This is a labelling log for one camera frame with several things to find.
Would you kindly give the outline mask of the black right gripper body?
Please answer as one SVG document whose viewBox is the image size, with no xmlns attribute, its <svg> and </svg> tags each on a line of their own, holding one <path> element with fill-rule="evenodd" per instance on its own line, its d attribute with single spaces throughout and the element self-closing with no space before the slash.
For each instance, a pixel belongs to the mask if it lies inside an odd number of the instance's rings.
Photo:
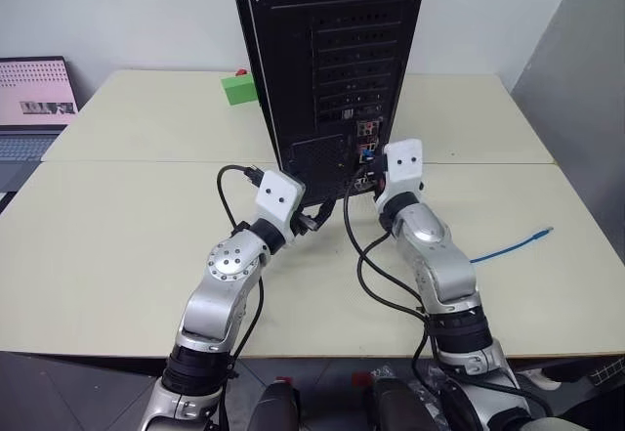
<svg viewBox="0 0 625 431">
<path fill-rule="evenodd" d="M 380 195 L 386 186 L 386 172 L 388 170 L 388 160 L 386 164 L 372 164 L 372 171 L 379 175 L 378 188 L 375 195 Z"/>
</svg>

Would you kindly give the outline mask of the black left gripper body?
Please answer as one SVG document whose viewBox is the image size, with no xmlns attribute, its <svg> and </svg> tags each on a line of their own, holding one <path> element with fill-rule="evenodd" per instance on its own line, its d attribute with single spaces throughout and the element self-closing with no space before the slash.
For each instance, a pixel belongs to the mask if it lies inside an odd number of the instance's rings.
<svg viewBox="0 0 625 431">
<path fill-rule="evenodd" d="M 317 232 L 319 227 L 320 212 L 310 215 L 303 208 L 298 208 L 291 219 L 291 229 L 294 233 Z"/>
</svg>

